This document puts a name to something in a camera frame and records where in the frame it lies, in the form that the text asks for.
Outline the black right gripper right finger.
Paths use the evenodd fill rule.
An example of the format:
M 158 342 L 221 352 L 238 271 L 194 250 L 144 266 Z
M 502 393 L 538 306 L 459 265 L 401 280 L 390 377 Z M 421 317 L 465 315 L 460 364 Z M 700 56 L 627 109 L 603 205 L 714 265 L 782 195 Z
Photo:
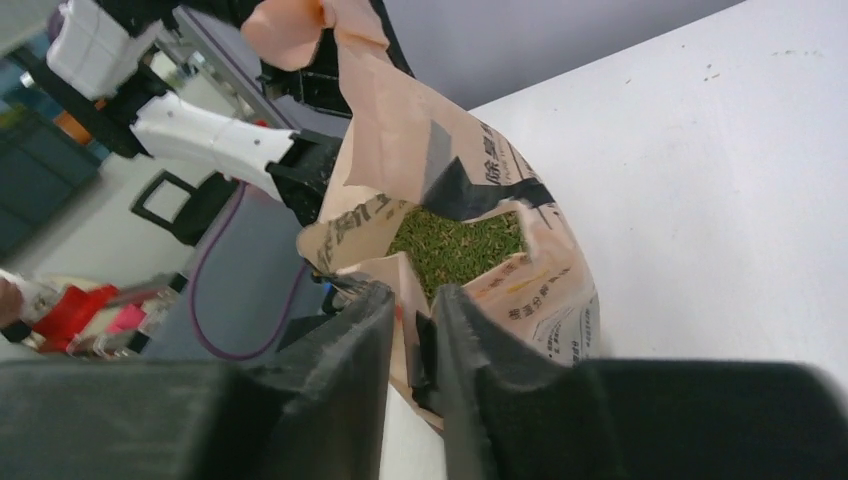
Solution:
M 435 302 L 451 479 L 843 479 L 847 411 L 798 364 L 584 360 L 565 367 L 462 288 Z

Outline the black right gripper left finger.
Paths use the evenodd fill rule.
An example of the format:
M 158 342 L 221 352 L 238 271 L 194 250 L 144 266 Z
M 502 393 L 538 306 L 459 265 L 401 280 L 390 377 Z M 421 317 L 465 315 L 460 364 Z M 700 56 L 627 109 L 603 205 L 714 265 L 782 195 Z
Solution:
M 340 314 L 243 368 L 36 360 L 1 367 L 5 479 L 375 479 L 395 298 Z

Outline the beige cat litter bag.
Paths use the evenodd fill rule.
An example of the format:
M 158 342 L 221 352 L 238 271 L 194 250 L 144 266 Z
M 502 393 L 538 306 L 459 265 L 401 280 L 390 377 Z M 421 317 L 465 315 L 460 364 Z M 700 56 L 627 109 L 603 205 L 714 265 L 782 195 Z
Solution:
M 298 236 L 301 256 L 356 297 L 376 280 L 396 296 L 390 381 L 436 429 L 423 399 L 416 323 L 435 312 L 411 261 L 390 246 L 404 219 L 427 210 L 460 225 L 515 215 L 526 249 L 461 284 L 486 320 L 555 363 L 597 355 L 597 290 L 571 228 L 528 161 L 501 133 L 393 64 L 367 1 L 264 1 L 242 33 L 265 62 L 307 66 L 321 35 L 337 45 L 341 93 L 352 110 L 318 220 Z

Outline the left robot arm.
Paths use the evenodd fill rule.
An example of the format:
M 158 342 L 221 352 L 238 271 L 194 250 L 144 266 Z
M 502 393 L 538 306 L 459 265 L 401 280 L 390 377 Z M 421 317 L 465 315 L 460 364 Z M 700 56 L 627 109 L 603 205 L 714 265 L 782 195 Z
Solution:
M 333 30 L 317 8 L 317 42 L 305 67 L 281 70 L 260 61 L 261 93 L 291 97 L 318 113 L 350 119 L 339 86 Z M 269 129 L 212 113 L 180 98 L 142 58 L 157 36 L 175 29 L 178 7 L 236 28 L 279 29 L 271 1 L 62 1 L 44 60 L 24 62 L 36 83 L 113 152 L 204 164 L 258 187 L 293 211 L 303 226 L 316 221 L 341 139 L 300 129 Z

